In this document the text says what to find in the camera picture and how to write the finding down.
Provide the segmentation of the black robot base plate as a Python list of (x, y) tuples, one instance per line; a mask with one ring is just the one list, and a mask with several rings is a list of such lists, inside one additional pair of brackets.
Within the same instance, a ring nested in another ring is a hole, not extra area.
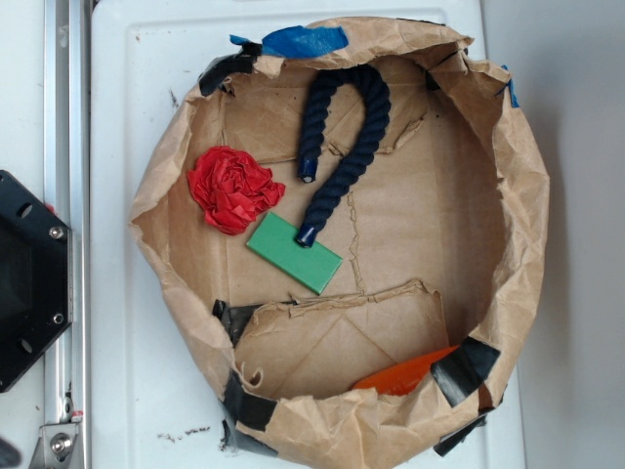
[(69, 327), (70, 228), (1, 172), (1, 391)]

